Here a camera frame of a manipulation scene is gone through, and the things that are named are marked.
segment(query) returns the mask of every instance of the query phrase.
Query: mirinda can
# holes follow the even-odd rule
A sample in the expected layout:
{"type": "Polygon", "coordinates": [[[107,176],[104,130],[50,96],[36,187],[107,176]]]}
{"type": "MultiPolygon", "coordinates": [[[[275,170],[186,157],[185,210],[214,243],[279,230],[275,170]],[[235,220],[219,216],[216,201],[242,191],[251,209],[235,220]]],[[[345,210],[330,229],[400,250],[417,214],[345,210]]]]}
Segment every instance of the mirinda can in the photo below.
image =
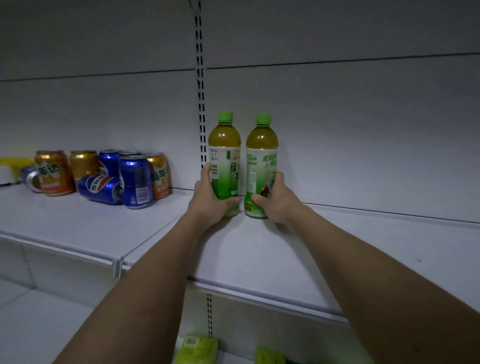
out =
{"type": "Polygon", "coordinates": [[[75,191],[72,170],[63,150],[39,150],[35,158],[40,186],[47,196],[62,196],[75,191]]]}
{"type": "Polygon", "coordinates": [[[70,166],[73,180],[78,191],[78,183],[87,174],[99,174],[100,162],[95,150],[72,150],[70,152],[70,166]]]}
{"type": "Polygon", "coordinates": [[[163,198],[170,194],[168,181],[168,162],[163,153],[147,153],[152,165],[153,198],[163,198]]]}

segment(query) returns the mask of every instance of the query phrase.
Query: green tea bottle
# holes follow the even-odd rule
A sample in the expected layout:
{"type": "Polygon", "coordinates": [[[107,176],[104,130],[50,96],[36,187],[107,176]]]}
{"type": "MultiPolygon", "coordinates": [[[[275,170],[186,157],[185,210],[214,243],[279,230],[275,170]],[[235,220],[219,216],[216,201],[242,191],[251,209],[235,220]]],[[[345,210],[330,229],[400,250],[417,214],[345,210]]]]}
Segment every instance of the green tea bottle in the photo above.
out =
{"type": "Polygon", "coordinates": [[[247,137],[247,193],[245,214],[251,218],[266,218],[264,210],[252,201],[252,194],[269,197],[276,173],[278,138],[270,129],[272,116],[259,114],[257,127],[247,137]]]}
{"type": "MultiPolygon", "coordinates": [[[[233,112],[219,113],[218,125],[208,136],[212,187],[220,200],[239,195],[241,138],[232,122],[233,112]]],[[[236,206],[229,209],[225,216],[238,213],[239,207],[236,206]]]]}

